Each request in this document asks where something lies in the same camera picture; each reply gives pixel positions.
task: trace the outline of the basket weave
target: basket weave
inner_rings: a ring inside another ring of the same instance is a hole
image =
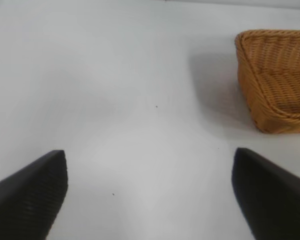
[[[238,81],[264,133],[300,133],[300,30],[249,30],[235,39]]]

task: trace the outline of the white tabletop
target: white tabletop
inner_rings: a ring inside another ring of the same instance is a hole
[[[300,134],[266,135],[234,38],[300,10],[158,0],[0,1],[0,179],[64,149],[48,240],[252,240],[231,186],[248,147],[300,176]]]

